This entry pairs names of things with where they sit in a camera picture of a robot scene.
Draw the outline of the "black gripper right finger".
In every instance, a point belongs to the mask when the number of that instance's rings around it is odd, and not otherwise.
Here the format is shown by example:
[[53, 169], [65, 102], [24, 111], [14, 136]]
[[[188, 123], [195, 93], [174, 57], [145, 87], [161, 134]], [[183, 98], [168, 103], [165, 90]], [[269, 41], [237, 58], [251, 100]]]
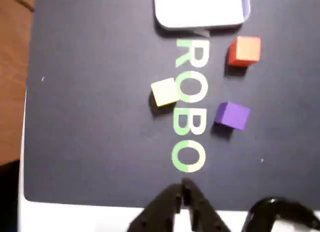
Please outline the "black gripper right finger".
[[183, 203], [190, 212], [192, 231], [226, 231], [227, 227], [209, 200], [191, 179], [181, 182]]

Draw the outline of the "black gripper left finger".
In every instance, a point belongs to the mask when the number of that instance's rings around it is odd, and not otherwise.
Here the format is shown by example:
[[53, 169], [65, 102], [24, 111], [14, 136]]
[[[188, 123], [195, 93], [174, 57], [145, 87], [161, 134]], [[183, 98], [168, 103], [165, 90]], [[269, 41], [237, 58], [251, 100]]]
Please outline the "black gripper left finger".
[[158, 194], [130, 223], [129, 231], [173, 231], [175, 214], [180, 213], [182, 186], [171, 184]]

